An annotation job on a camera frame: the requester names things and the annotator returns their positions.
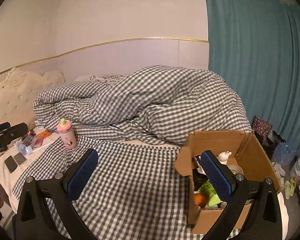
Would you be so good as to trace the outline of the teal curtain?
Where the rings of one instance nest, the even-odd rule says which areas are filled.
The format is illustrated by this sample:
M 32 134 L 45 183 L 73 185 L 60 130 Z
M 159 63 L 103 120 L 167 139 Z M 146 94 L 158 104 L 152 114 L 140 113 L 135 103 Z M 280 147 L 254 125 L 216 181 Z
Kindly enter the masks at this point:
M 206 0 L 209 69 L 300 150 L 300 7 L 279 0 Z

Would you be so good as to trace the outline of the green slipper pair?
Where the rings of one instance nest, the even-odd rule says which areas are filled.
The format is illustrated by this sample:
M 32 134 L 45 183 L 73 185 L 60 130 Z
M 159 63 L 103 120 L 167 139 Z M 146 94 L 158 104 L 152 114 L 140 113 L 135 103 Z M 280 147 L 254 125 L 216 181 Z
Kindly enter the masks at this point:
M 284 183 L 284 192 L 286 200 L 289 200 L 290 197 L 294 195 L 296 188 L 296 178 L 293 177 L 291 180 L 287 180 Z

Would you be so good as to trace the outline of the blue plastic bag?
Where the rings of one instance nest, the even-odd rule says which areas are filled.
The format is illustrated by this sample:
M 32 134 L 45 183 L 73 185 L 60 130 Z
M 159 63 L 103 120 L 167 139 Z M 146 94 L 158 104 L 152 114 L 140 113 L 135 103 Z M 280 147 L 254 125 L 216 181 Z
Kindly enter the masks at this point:
M 281 142 L 276 146 L 271 161 L 285 166 L 291 163 L 296 153 L 297 148 L 292 140 Z

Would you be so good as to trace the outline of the beige tufted headboard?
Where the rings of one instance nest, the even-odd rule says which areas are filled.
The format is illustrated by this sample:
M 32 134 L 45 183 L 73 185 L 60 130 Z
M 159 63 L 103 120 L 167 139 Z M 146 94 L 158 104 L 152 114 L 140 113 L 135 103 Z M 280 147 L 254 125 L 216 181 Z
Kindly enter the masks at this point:
M 10 71 L 0 83 L 0 124 L 9 122 L 14 126 L 24 122 L 29 129 L 34 128 L 35 98 L 42 91 L 63 83 L 64 77 L 59 70 L 44 75 L 19 69 Z

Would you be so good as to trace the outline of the orange fruit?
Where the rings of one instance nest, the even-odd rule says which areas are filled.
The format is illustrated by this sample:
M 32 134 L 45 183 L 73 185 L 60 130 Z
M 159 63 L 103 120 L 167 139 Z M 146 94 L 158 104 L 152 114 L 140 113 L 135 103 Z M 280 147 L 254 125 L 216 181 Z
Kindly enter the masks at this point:
M 194 203 L 201 208 L 204 208 L 207 203 L 209 202 L 209 196 L 207 196 L 206 194 L 200 192 L 200 193 L 195 193 L 193 195 L 194 198 Z

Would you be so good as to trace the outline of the pink baby bottle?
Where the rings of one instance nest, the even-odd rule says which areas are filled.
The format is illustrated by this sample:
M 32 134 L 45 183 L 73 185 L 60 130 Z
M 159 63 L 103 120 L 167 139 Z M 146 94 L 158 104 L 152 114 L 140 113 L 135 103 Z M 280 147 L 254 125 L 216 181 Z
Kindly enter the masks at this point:
M 77 146 L 77 139 L 71 121 L 61 118 L 56 130 L 67 149 L 71 150 Z

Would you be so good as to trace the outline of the grey checked duvet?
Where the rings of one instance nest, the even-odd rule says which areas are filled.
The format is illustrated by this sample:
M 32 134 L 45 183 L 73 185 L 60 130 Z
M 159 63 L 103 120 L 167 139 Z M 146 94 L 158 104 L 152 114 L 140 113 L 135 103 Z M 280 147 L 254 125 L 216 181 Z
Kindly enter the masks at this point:
M 71 121 L 78 136 L 182 145 L 195 131 L 251 132 L 241 98 L 209 70 L 150 66 L 115 82 L 87 80 L 42 91 L 33 110 L 55 129 Z

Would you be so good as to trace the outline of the white toy figure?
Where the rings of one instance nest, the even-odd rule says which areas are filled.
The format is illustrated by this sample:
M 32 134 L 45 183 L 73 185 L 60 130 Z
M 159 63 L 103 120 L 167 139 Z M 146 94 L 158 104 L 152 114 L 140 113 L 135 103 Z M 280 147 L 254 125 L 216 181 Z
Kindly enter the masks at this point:
M 221 164 L 226 165 L 231 155 L 232 152 L 230 151 L 221 152 L 219 155 L 217 155 L 217 159 Z

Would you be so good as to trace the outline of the brown cardboard box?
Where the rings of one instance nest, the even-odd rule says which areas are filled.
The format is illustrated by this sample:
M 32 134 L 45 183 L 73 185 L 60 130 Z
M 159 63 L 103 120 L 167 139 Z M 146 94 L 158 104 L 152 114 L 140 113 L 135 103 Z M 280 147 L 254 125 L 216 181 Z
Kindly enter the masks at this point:
M 187 143 L 181 148 L 174 163 L 178 173 L 186 177 L 190 185 L 187 223 L 193 226 L 193 235 L 206 234 L 222 213 L 222 209 L 201 210 L 193 200 L 192 170 L 197 167 L 194 158 L 205 150 L 214 155 L 230 151 L 227 164 L 236 164 L 243 169 L 245 178 L 262 182 L 265 178 L 273 180 L 276 193 L 281 191 L 280 182 L 258 139 L 252 133 L 243 131 L 199 131 L 187 137 Z

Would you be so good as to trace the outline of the green plastic package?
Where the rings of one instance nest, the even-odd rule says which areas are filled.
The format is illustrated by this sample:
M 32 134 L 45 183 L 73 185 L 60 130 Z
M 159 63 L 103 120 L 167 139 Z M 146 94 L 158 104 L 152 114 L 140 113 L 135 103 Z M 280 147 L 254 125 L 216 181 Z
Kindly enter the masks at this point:
M 209 200 L 207 202 L 208 206 L 221 204 L 222 201 L 220 200 L 216 190 L 214 189 L 210 181 L 204 182 L 199 188 L 199 191 L 206 194 L 209 197 Z

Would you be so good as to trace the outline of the black square pad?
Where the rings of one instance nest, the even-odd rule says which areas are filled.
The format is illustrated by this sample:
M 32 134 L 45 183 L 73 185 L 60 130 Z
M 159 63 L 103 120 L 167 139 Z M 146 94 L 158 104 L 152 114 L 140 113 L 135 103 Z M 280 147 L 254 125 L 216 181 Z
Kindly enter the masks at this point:
M 17 163 L 13 159 L 12 156 L 9 156 L 5 161 L 4 161 L 7 169 L 9 170 L 10 173 L 14 172 L 16 168 L 18 167 Z
M 27 161 L 27 159 L 25 158 L 25 156 L 22 154 L 22 153 L 17 153 L 15 156 L 14 156 L 14 159 L 15 159 L 15 162 L 18 164 L 18 165 L 21 165 L 23 163 L 25 163 Z

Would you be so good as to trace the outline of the white slipper pair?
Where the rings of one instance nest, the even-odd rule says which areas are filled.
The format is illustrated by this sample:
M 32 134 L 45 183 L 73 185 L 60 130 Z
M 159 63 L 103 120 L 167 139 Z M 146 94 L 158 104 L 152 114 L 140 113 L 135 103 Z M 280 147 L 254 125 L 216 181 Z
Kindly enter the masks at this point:
M 278 178 L 284 178 L 286 175 L 285 170 L 282 168 L 280 163 L 272 162 L 273 169 Z

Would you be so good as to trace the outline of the dark patterned bag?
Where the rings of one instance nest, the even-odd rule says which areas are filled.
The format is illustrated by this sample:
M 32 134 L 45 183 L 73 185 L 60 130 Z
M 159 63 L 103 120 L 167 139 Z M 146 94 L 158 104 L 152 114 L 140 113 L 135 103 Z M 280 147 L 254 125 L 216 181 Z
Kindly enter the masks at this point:
M 257 139 L 262 144 L 266 141 L 268 134 L 272 132 L 272 125 L 260 118 L 259 116 L 254 116 L 251 128 Z

